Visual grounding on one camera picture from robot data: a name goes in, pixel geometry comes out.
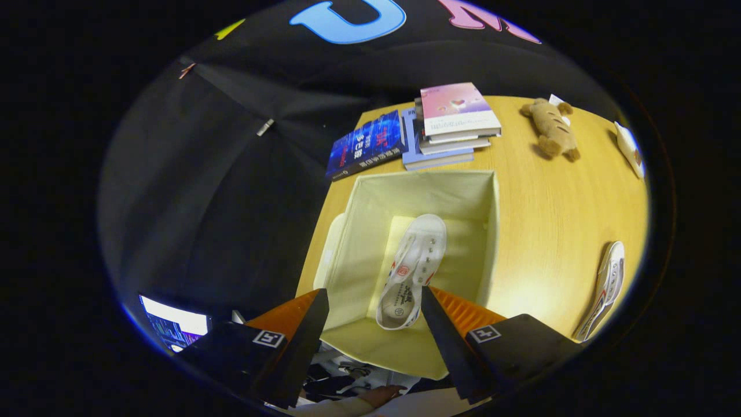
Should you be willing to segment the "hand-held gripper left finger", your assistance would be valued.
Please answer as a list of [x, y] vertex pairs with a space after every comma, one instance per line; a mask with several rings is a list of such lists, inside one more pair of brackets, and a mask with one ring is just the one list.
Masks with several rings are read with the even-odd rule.
[[328, 293], [318, 288], [244, 324], [215, 325], [175, 359], [237, 399], [293, 407], [329, 311]]

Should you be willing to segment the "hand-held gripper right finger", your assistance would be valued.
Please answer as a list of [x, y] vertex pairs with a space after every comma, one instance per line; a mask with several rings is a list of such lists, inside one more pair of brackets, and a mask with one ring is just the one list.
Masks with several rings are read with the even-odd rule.
[[421, 311], [458, 396], [471, 404], [521, 390], [584, 348], [532, 315], [506, 319], [440, 288], [423, 288]]

